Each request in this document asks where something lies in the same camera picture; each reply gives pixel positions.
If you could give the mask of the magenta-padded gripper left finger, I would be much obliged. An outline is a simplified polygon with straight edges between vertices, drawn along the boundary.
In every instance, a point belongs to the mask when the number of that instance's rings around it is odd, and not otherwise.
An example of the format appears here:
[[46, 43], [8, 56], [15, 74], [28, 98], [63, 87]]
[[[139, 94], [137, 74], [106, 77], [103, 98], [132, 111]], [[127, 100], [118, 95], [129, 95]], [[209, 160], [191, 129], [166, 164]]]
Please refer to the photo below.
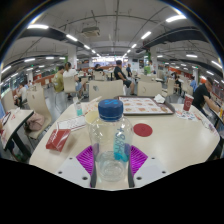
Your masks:
[[88, 146], [77, 156], [68, 157], [55, 174], [84, 188], [94, 187], [96, 169], [92, 147]]

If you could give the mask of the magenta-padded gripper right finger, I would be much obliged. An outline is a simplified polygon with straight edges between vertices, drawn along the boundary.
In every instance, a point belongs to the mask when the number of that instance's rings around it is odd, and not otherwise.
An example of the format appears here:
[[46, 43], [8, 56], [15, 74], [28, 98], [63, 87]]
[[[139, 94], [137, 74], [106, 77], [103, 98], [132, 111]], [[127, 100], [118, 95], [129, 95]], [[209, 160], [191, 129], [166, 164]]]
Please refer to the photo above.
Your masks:
[[128, 169], [130, 188], [140, 188], [167, 175], [167, 170], [156, 157], [147, 156], [140, 149], [132, 146]]

